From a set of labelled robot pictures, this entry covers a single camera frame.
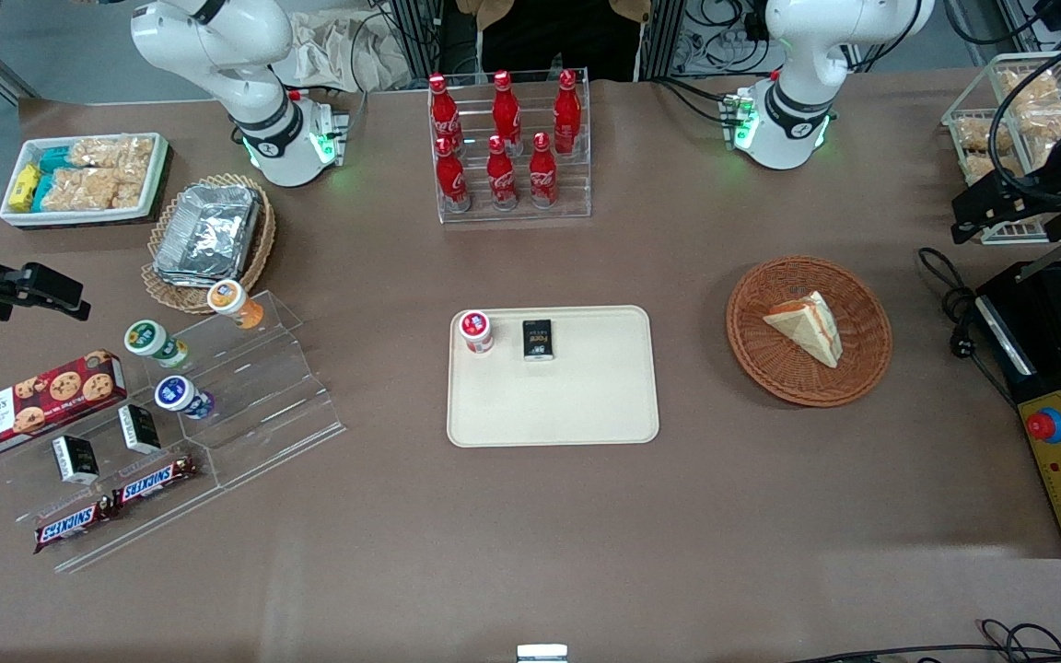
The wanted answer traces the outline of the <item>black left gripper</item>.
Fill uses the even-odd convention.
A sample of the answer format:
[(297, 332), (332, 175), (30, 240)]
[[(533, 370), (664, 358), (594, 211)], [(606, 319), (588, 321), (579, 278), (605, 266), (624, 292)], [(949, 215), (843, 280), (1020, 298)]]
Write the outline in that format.
[(1061, 240), (1061, 172), (1013, 176), (994, 169), (954, 197), (951, 240), (982, 243)]

